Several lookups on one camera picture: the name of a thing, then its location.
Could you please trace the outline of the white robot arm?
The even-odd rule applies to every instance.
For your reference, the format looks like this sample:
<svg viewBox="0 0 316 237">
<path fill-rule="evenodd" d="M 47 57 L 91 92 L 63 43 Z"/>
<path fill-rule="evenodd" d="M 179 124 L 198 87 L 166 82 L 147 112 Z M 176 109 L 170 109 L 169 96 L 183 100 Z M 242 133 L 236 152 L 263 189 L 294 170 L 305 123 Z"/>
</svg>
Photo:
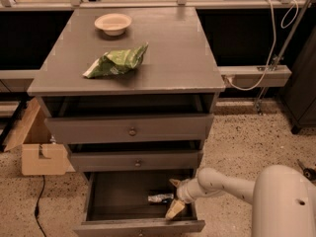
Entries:
<svg viewBox="0 0 316 237">
<path fill-rule="evenodd" d="M 269 166 L 254 181 L 203 168 L 193 179 L 171 183 L 177 197 L 166 212 L 168 219 L 198 198 L 226 192 L 252 206 L 251 237 L 316 237 L 316 186 L 287 166 Z"/>
</svg>

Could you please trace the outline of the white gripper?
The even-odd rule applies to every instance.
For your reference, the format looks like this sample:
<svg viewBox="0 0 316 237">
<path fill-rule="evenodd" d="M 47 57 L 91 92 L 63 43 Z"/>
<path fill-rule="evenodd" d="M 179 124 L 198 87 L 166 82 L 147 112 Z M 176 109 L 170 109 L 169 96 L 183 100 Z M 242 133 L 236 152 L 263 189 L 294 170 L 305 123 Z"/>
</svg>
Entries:
<svg viewBox="0 0 316 237">
<path fill-rule="evenodd" d="M 169 182 L 177 188 L 177 197 L 171 202 L 166 212 L 165 218 L 171 220 L 175 218 L 185 208 L 185 203 L 192 203 L 201 195 L 198 179 L 185 179 L 183 181 L 170 179 Z"/>
</svg>

